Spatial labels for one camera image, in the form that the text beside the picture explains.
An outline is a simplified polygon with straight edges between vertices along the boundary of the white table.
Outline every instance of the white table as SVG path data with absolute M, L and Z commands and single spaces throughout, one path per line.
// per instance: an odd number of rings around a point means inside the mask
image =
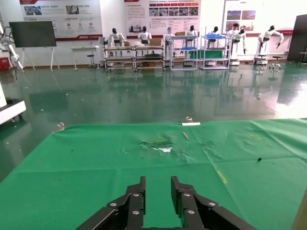
M 75 64 L 75 70 L 77 71 L 77 61 L 76 61 L 76 57 L 75 57 L 75 53 L 77 52 L 96 52 L 96 54 L 98 54 L 97 49 L 99 48 L 99 46 L 86 46 L 86 47 L 73 47 L 71 48 L 71 52 L 72 52 L 72 56 L 73 56 L 73 62 Z M 97 70 L 100 69 L 100 65 L 99 63 L 97 64 Z

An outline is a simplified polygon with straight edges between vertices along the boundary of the chair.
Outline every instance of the chair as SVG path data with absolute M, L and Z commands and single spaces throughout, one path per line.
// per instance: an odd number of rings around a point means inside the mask
M 276 61 L 278 61 L 279 58 L 283 58 L 283 57 L 280 57 L 280 56 L 273 56 L 273 58 L 276 58 Z M 272 64 L 270 65 L 269 69 L 271 69 L 271 68 L 274 69 L 276 66 L 278 66 L 279 69 L 281 69 L 280 64 L 277 64 L 277 62 L 272 63 Z
M 90 54 L 90 55 L 87 55 L 90 59 L 91 59 L 91 64 L 89 65 L 89 69 L 95 69 L 96 66 L 95 66 L 95 63 L 94 63 L 94 54 Z

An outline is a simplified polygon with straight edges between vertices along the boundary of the metal rack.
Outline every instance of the metal rack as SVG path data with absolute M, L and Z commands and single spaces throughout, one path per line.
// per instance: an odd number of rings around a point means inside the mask
M 143 56 L 144 51 L 149 50 L 161 50 L 161 57 L 145 57 Z M 134 47 L 134 69 L 137 71 L 138 69 L 163 69 L 165 71 L 165 60 L 164 60 L 164 46 L 135 46 Z M 162 66 L 153 66 L 153 67 L 140 67 L 140 63 L 144 62 L 153 62 L 153 63 L 162 63 Z
M 105 69 L 133 69 L 135 70 L 134 66 L 134 56 L 131 57 L 123 57 L 122 52 L 129 51 L 133 52 L 134 47 L 106 47 L 104 46 L 104 64 Z M 117 56 L 117 52 L 120 52 L 120 57 L 109 57 L 109 52 L 115 52 L 115 56 Z M 114 67 L 108 66 L 108 63 L 122 63 L 123 67 Z
M 230 63 L 230 59 L 229 56 L 227 55 L 227 52 L 229 52 L 229 48 L 227 46 L 228 42 L 229 42 L 229 37 L 225 36 L 225 35 L 220 35 L 220 34 L 207 34 L 207 27 L 205 28 L 205 34 L 201 36 L 201 49 L 203 50 L 203 58 L 200 58 L 202 65 L 200 64 L 200 69 L 202 70 L 207 70 L 207 69 L 229 69 L 229 63 Z M 215 39 L 217 40 L 217 44 L 220 45 L 221 44 L 221 40 L 225 41 L 224 47 L 211 47 L 209 48 L 209 43 L 210 43 L 210 39 Z M 206 51 L 207 50 L 214 50 L 214 51 L 223 51 L 223 56 L 224 57 L 217 57 L 217 58 L 206 58 Z M 213 66 L 206 66 L 206 62 L 209 61 L 213 61 L 215 62 L 215 65 Z M 217 62 L 221 61 L 222 65 L 218 66 Z
M 194 43 L 194 46 L 193 47 L 187 47 L 187 42 L 188 40 L 190 41 L 192 39 L 192 42 Z M 197 47 L 196 47 L 196 39 L 197 39 L 197 36 L 171 36 L 170 37 L 170 45 L 169 45 L 169 48 L 170 48 L 170 54 L 173 54 L 174 52 L 176 51 L 183 51 L 185 53 L 185 58 L 184 59 L 181 59 L 180 61 L 183 61 L 183 63 L 185 61 L 193 61 L 194 62 L 194 65 L 192 66 L 192 68 L 185 68 L 184 67 L 184 64 L 183 64 L 183 67 L 182 68 L 175 68 L 175 65 L 173 65 L 173 63 L 177 60 L 174 59 L 173 55 L 170 55 L 170 58 L 169 58 L 169 67 L 171 69 L 171 71 L 176 71 L 176 70 L 196 70 L 198 68 L 198 63 L 197 63 L 197 59 L 198 59 L 198 50 L 197 50 Z M 183 40 L 184 44 L 186 47 L 182 47 L 182 48 L 173 48 L 175 46 L 173 46 L 173 43 L 175 43 L 176 40 Z M 187 58 L 188 56 L 188 51 L 196 51 L 196 58 L 193 59 L 193 58 Z

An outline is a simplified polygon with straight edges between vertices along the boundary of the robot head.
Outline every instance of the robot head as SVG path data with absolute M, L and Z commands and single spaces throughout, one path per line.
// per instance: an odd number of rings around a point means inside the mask
M 238 23 L 235 23 L 233 26 L 232 26 L 232 29 L 233 30 L 237 30 L 239 28 L 239 24 Z

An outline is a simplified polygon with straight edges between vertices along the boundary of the white robot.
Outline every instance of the white robot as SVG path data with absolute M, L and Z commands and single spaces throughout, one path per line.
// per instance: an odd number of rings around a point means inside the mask
M 164 46 L 164 51 L 165 51 L 165 60 L 170 60 L 170 50 L 171 46 L 173 49 L 175 49 L 175 43 L 173 42 L 170 44 L 171 37 L 175 36 L 172 34 L 172 28 L 168 27 L 167 29 L 167 34 L 163 35 L 163 40 L 162 40 L 162 45 Z
M 118 33 L 115 28 L 112 29 L 112 34 L 108 36 L 108 47 L 110 46 L 115 46 L 115 47 L 120 47 L 123 46 L 123 42 L 126 41 L 124 35 L 122 33 Z
M 240 61 L 238 60 L 237 52 L 238 52 L 238 43 L 241 41 L 241 39 L 243 40 L 244 54 L 246 53 L 245 38 L 246 38 L 245 29 L 241 29 L 239 33 L 232 34 L 231 48 L 230 48 L 230 63 L 229 63 L 231 66 L 240 65 Z
M 194 25 L 192 25 L 190 27 L 190 30 L 187 31 L 187 36 L 198 36 L 198 32 L 195 30 Z M 185 43 L 182 44 L 182 47 L 197 47 L 197 38 L 185 40 Z M 185 59 L 187 59 L 188 52 L 185 51 L 184 53 L 185 53 L 184 57 L 185 57 Z M 183 65 L 184 66 L 193 66 L 194 61 L 184 61 Z
M 150 32 L 147 32 L 147 27 L 143 26 L 143 32 L 139 33 L 138 41 L 144 44 L 145 46 L 148 46 L 150 44 L 150 39 L 152 38 L 153 38 L 152 34 Z
M 19 61 L 19 56 L 16 54 L 12 46 L 12 37 L 10 34 L 6 33 L 6 28 L 7 27 L 2 27 L 2 22 L 0 21 L 0 43 L 4 46 L 4 49 L 1 50 L 9 52 L 13 68 L 16 68 L 15 66 L 17 66 L 23 70 L 23 66 Z M 9 102 L 10 103 L 8 104 L 0 83 L 0 125 L 9 120 L 15 122 L 16 117 L 19 116 L 21 118 L 23 112 L 26 110 L 24 100 L 11 99 Z
M 272 35 L 277 35 L 279 36 L 279 42 L 277 42 L 277 47 L 276 49 L 280 46 L 280 44 L 283 42 L 284 37 L 283 34 L 280 32 L 277 32 L 275 30 L 275 27 L 272 25 L 269 30 L 266 32 L 262 33 L 258 37 L 258 47 L 257 47 L 257 52 L 255 55 L 255 64 L 259 65 L 267 65 L 268 64 L 268 59 L 266 57 L 266 49 L 267 49 L 267 41 L 270 40 L 270 37 Z
M 219 27 L 215 27 L 213 31 L 209 32 L 209 35 L 219 35 L 220 33 L 218 33 Z M 210 48 L 215 48 L 217 47 L 218 44 L 216 44 L 216 39 L 208 39 L 208 44 L 207 47 L 208 49 Z

